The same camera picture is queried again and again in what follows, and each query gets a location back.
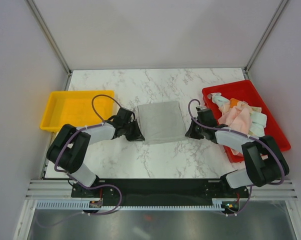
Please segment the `grey towel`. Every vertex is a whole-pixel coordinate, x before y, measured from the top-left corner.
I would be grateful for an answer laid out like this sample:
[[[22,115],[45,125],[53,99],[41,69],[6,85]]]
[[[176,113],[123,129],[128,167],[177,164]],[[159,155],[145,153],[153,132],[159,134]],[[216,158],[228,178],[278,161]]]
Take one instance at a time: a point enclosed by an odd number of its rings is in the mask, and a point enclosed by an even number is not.
[[[178,101],[139,105],[140,130],[148,145],[181,141],[186,128]]]

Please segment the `pink towel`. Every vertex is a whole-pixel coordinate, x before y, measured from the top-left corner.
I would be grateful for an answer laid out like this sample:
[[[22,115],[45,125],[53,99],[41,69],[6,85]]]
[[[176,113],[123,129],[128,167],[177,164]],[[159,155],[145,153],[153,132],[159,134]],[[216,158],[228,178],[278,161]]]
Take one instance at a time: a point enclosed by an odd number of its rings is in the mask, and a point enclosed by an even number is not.
[[[225,124],[237,132],[248,134],[252,124],[251,112],[252,108],[247,104],[233,107],[226,105],[222,108],[218,123]]]

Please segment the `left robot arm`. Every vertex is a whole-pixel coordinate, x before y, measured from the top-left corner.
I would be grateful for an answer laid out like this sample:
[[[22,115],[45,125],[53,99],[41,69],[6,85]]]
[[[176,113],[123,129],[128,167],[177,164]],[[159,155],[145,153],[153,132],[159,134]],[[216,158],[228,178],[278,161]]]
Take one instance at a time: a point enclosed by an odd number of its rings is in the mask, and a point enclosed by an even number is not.
[[[120,107],[116,115],[95,125],[76,128],[65,124],[48,148],[46,158],[54,163],[56,171],[79,182],[88,197],[99,194],[97,175],[84,163],[89,145],[125,136],[129,142],[144,141],[133,111]]]

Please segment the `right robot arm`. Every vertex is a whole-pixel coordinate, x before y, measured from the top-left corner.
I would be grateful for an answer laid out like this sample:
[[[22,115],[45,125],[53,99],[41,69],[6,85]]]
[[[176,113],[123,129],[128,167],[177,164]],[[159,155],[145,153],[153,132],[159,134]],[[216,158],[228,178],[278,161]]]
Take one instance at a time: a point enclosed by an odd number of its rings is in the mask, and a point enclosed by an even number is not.
[[[206,139],[231,148],[243,156],[244,168],[220,177],[219,191],[231,197],[241,187],[281,185],[290,169],[275,139],[270,135],[252,137],[218,124],[209,108],[197,107],[197,117],[191,115],[191,124],[185,136]]]

